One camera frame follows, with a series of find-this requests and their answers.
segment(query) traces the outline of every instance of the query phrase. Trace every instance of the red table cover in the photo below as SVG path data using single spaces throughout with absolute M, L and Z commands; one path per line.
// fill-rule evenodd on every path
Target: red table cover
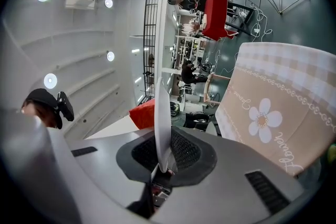
M 206 27 L 202 34 L 214 40 L 223 37 L 233 39 L 237 32 L 224 28 L 226 12 L 227 0 L 206 0 L 204 12 L 206 14 Z

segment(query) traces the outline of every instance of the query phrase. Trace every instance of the dark hair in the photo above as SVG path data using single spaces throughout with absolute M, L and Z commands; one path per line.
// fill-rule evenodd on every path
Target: dark hair
M 168 4 L 170 4 L 170 5 L 176 5 L 176 0 L 168 0 Z

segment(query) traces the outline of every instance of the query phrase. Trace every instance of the black grille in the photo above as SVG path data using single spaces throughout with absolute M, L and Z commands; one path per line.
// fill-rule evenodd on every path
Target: black grille
M 158 164 L 155 136 L 147 139 L 132 150 L 132 157 L 149 171 L 153 171 Z
M 172 132 L 171 149 L 178 171 L 192 166 L 201 156 L 201 150 L 198 146 L 175 132 Z
M 145 13 L 143 18 L 143 78 L 145 97 L 141 100 L 143 104 L 154 98 L 155 81 L 155 39 L 156 20 L 159 0 L 146 0 Z
M 289 205 L 289 201 L 261 171 L 245 176 L 272 215 Z

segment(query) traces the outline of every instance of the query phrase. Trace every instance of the beige fabric bag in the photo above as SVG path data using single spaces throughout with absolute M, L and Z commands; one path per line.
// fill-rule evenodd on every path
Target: beige fabric bag
M 336 56 L 291 44 L 242 44 L 216 119 L 224 138 L 299 174 L 335 139 Z

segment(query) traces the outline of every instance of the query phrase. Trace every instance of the gray device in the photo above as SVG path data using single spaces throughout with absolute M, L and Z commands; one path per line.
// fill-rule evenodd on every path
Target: gray device
M 145 219 L 133 212 L 151 205 L 146 194 L 156 162 L 152 129 L 67 143 L 21 113 L 1 111 L 0 119 L 0 154 L 8 174 L 55 222 L 274 222 L 309 200 L 297 180 L 252 148 L 173 127 L 171 148 L 179 172 L 160 210 Z M 89 154 L 71 153 L 92 146 L 97 150 Z

